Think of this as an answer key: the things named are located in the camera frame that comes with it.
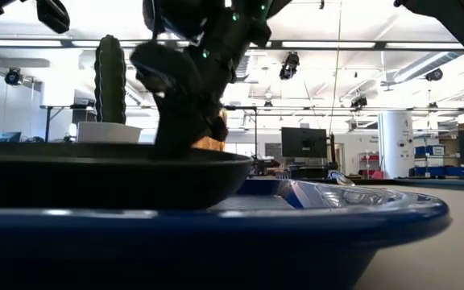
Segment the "red shelf rack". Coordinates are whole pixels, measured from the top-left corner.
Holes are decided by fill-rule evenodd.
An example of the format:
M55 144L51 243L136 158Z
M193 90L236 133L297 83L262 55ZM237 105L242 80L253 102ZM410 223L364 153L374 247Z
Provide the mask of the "red shelf rack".
M377 151L365 151L358 155L358 174L366 180L382 180L383 170Z

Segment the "silver metal spoon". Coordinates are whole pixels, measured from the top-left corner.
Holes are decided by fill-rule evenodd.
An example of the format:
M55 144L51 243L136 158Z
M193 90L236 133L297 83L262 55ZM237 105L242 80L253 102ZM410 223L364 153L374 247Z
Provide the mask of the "silver metal spoon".
M328 173L329 180L335 180L337 184L342 186L355 186L355 183L345 176L343 173L335 170L331 170Z

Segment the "blue plastic tray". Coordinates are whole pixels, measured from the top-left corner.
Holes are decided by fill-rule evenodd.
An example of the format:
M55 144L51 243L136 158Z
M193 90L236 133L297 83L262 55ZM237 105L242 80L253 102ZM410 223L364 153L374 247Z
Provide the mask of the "blue plastic tray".
M0 209L0 290L352 290L450 223L428 194L290 180L204 211Z

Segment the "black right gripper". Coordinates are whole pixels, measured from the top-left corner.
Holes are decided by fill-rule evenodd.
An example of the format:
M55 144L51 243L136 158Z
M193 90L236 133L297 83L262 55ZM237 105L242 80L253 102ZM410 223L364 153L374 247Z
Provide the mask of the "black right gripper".
M158 155L183 155L205 136L226 141L226 116L218 114L238 67L237 38L204 38L181 51L153 41L141 43L130 62L159 111Z

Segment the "black metal stand frame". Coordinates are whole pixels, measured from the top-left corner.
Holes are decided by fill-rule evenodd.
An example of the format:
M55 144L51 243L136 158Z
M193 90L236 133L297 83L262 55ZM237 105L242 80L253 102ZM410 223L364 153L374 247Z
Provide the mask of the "black metal stand frame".
M254 137L255 137L255 150L252 155L253 160L258 159L258 154L259 154L259 141L258 141L258 116L259 116L259 109L257 106L223 106L224 110L228 111L236 111L236 110L243 110L247 112L248 110L251 110L254 113L253 117L253 122L255 124L254 126Z

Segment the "tall green cactus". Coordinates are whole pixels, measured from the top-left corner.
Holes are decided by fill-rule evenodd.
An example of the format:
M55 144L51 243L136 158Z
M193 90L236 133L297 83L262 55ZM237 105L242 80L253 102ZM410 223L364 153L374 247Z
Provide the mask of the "tall green cactus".
M95 110L97 122L126 123L126 63L117 38L103 37L95 52Z

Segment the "white round pillar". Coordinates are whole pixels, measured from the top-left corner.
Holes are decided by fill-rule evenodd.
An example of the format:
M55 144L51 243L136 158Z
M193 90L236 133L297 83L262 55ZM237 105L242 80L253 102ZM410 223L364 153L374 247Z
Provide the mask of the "white round pillar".
M384 179L409 177L415 166L410 111L383 111L378 118L379 162Z

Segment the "black-legged background table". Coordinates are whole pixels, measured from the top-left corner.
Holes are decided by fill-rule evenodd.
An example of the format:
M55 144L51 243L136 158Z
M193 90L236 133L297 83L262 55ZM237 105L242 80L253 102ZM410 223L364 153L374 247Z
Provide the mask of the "black-legged background table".
M44 130L44 141L49 142L51 121L63 110L83 110L92 111L94 108L88 105L72 104L68 106L41 106L41 109L46 110L45 130Z

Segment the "dark round plate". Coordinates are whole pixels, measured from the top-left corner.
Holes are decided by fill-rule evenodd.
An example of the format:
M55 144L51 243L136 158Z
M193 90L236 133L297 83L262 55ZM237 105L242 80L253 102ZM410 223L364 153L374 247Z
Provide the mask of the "dark round plate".
M152 145L0 143L0 208L206 209L236 193L251 158Z

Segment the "amber faceted plastic cup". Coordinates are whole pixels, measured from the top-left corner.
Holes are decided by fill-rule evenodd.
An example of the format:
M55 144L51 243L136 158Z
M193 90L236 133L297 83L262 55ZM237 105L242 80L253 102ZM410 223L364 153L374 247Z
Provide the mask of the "amber faceted plastic cup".
M227 124L227 111L224 109L221 109L219 113L219 117L221 120L224 122L224 124ZM211 150L211 151L224 151L226 148L226 142L225 141L217 141L215 139L212 139L208 136L205 136L198 141L196 141L193 145L192 148L198 148L198 149L204 149L204 150Z

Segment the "blue labelled storage bin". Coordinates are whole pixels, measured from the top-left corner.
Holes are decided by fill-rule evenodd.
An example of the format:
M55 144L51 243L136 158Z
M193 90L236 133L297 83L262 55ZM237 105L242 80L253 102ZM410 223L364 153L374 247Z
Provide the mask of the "blue labelled storage bin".
M444 156L445 146L441 144L434 144L434 145L415 147L415 155L417 156Z

